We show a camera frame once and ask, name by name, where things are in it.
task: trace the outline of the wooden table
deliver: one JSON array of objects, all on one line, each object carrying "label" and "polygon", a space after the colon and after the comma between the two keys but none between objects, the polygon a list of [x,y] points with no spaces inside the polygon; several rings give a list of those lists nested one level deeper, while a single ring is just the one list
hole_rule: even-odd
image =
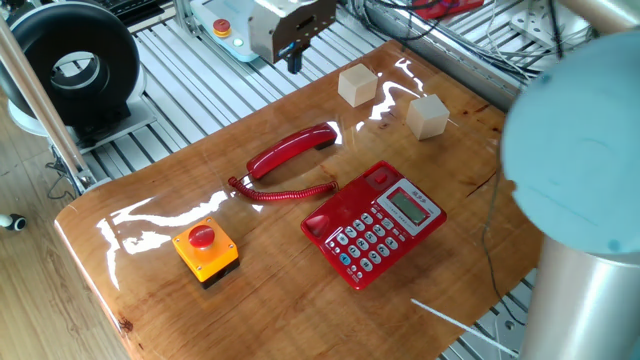
[{"label": "wooden table", "polygon": [[[498,299],[480,244],[504,114],[389,42],[362,62],[380,75],[374,101],[351,108],[340,70],[65,208],[57,229],[135,359],[433,359]],[[444,134],[417,141],[409,102],[438,94]],[[355,291],[301,232],[324,198],[252,203],[226,184],[277,140],[335,121],[338,142],[260,181],[266,191],[340,185],[386,160],[429,194],[448,221],[363,291]],[[498,287],[536,264],[540,233],[502,182],[487,236]],[[203,290],[170,243],[208,214],[234,239],[240,267]]]}]

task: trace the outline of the black base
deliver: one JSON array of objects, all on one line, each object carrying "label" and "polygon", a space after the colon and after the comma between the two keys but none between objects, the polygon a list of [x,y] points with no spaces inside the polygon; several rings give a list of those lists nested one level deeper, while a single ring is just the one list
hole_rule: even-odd
[{"label": "black base", "polygon": [[13,221],[9,226],[5,227],[5,229],[9,231],[22,231],[25,226],[27,226],[27,219],[25,219],[24,216],[18,214],[11,214],[9,216]]},{"label": "black base", "polygon": [[202,284],[202,288],[205,289],[205,290],[208,289],[211,285],[217,283],[218,280],[220,280],[223,277],[227,276],[228,273],[230,273],[233,269],[237,268],[238,266],[240,266],[240,259],[233,260],[231,263],[229,263],[229,265],[227,265],[226,267],[222,268],[220,271],[218,271],[212,277],[210,277],[207,280],[203,281],[201,283]]}]

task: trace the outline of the emergency stop button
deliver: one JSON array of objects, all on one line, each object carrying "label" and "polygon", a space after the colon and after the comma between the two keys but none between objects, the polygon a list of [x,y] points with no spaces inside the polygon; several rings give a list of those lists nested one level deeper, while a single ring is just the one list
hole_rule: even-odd
[{"label": "emergency stop button", "polygon": [[200,225],[194,227],[189,232],[189,243],[194,248],[208,249],[213,244],[213,239],[216,237],[213,229],[207,225]]},{"label": "emergency stop button", "polygon": [[213,22],[213,33],[219,38],[225,38],[231,34],[231,24],[227,19],[218,19]]}]

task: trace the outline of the red button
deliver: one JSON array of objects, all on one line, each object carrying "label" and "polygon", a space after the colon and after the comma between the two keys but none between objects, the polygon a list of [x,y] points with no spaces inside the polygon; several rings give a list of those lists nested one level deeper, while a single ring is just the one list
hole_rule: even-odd
[{"label": "red button", "polygon": [[387,174],[385,174],[385,173],[380,173],[380,174],[376,175],[376,177],[374,178],[374,180],[375,180],[378,184],[382,184],[383,182],[387,181]]},{"label": "red button", "polygon": [[203,249],[211,246],[215,237],[216,234],[212,228],[200,225],[189,232],[189,243],[195,248]]},{"label": "red button", "polygon": [[213,22],[213,30],[224,33],[229,31],[231,24],[226,19],[218,19]]}]

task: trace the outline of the white pole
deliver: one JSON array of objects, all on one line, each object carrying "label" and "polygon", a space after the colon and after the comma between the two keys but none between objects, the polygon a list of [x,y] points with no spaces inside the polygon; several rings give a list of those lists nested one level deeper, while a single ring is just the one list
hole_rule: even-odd
[{"label": "white pole", "polygon": [[506,352],[507,354],[513,356],[514,358],[518,358],[518,354],[513,352],[513,350],[510,350],[509,348],[505,347],[504,345],[500,344],[499,342],[494,341],[493,339],[490,339],[490,338],[484,336],[484,334],[482,334],[481,332],[479,332],[477,330],[474,330],[474,329],[468,327],[467,325],[465,325],[465,324],[463,324],[463,323],[461,323],[459,321],[456,321],[456,320],[448,317],[447,315],[445,315],[445,314],[443,314],[443,313],[441,313],[441,312],[439,312],[439,311],[437,311],[435,309],[432,309],[432,308],[428,307],[427,305],[419,302],[416,299],[411,299],[411,302],[416,304],[416,305],[418,305],[418,306],[420,306],[421,308],[427,310],[428,312],[447,320],[448,322],[452,323],[453,325],[459,326],[459,327],[467,330],[468,332],[472,333],[473,335],[475,335],[475,336],[479,337],[480,339],[488,342],[489,344],[497,347],[498,349]]},{"label": "white pole", "polygon": [[87,164],[64,127],[60,115],[47,96],[27,57],[4,19],[0,19],[0,60],[40,120],[72,175],[88,170]]}]

